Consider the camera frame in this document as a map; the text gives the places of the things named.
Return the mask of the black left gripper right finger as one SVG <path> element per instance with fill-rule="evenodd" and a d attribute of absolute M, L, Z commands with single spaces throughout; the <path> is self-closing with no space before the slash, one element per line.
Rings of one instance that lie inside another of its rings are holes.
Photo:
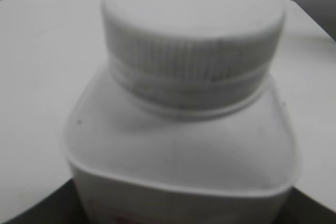
<path fill-rule="evenodd" d="M 278 215 L 279 224 L 335 224 L 335 212 L 294 188 Z"/>

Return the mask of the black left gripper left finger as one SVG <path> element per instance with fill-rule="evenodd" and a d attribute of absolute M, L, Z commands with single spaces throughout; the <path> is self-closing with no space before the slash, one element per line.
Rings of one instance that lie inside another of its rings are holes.
<path fill-rule="evenodd" d="M 86 223 L 87 216 L 81 205 L 73 180 L 67 181 L 40 203 L 6 223 Z"/>

